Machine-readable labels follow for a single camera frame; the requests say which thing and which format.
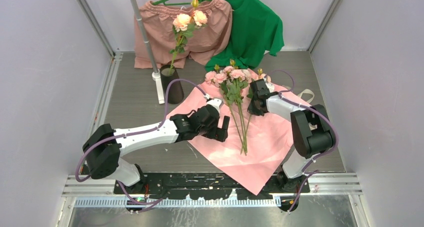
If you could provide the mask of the peach rose stem with bud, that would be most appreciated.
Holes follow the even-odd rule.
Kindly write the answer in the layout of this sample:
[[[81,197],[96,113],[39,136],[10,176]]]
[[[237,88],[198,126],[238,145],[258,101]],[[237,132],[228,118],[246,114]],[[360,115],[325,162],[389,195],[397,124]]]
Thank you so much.
[[[254,76],[254,75],[252,75],[251,76],[251,78],[250,78],[250,83],[251,82],[253,82],[253,81],[256,81],[256,80],[259,80],[259,79],[264,79],[265,81],[268,81],[268,82],[270,82],[270,80],[269,80],[269,76],[267,75],[267,74],[265,74],[264,72],[263,72],[263,70],[260,68],[258,71],[257,71],[257,74]],[[247,90],[247,95],[246,95],[246,97],[248,98],[248,106],[249,106],[249,104],[250,104],[250,101],[251,101],[251,99],[249,98],[249,96],[248,96],[248,94],[249,94],[249,92],[250,92],[250,83],[248,84],[248,90]],[[250,114],[250,113],[248,113],[249,114],[249,116],[248,116],[248,122],[247,122],[247,127],[249,127],[249,125],[250,125],[250,122],[252,121],[252,117],[253,116],[255,116],[255,115],[252,115],[252,114]]]

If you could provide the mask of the black conical vase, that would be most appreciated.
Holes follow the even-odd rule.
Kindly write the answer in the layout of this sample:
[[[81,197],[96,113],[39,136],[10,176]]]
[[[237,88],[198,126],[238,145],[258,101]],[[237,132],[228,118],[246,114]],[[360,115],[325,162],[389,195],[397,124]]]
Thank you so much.
[[[164,93],[169,88],[167,102],[172,105],[181,103],[184,99],[184,91],[181,83],[176,81],[169,87],[171,81],[180,78],[177,70],[174,67],[171,68],[170,65],[164,65],[160,69],[160,78]]]

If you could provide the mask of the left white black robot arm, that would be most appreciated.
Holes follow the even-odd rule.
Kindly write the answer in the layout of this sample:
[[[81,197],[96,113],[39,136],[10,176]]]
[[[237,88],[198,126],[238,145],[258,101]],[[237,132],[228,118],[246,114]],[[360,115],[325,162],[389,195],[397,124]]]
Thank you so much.
[[[93,180],[112,178],[133,193],[146,187],[141,168],[123,159],[137,150],[189,141],[197,136],[224,142],[228,138],[230,117],[220,116],[217,99],[188,114],[174,114],[164,121],[134,128],[113,129],[109,123],[99,126],[82,147],[82,161]]]

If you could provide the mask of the pink paper bouquet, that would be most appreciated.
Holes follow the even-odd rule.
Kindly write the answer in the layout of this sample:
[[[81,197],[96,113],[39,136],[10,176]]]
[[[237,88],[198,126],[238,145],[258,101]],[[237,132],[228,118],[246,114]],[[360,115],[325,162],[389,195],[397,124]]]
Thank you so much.
[[[201,91],[212,98],[224,99],[218,87],[204,81],[168,116],[187,114],[202,107],[206,100]],[[248,117],[248,104],[246,97],[242,104],[245,118]],[[256,195],[260,192],[260,184],[269,180],[294,143],[291,123],[272,113],[253,116],[247,132],[248,152],[244,155],[241,154],[242,145],[234,119],[225,103],[220,109],[220,116],[230,117],[225,142],[197,136],[189,140],[189,144],[214,166]]]

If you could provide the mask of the cream printed ribbon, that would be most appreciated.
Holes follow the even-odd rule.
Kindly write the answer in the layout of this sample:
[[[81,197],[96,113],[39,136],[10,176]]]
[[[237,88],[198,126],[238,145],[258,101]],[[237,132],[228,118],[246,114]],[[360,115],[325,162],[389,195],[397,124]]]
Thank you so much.
[[[302,100],[304,100],[305,102],[307,102],[308,104],[310,104],[314,100],[316,95],[312,90],[306,88],[302,92],[300,92],[297,96],[301,98]]]

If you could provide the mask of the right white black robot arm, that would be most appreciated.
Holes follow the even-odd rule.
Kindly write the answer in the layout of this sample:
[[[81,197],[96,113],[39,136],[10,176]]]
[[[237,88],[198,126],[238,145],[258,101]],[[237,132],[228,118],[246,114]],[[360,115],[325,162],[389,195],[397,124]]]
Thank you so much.
[[[277,174],[277,185],[283,192],[302,186],[306,169],[319,157],[332,152],[339,143],[338,135],[323,105],[307,106],[286,98],[281,91],[271,91],[264,79],[249,85],[251,99],[247,111],[254,116],[278,115],[291,124],[295,150]]]

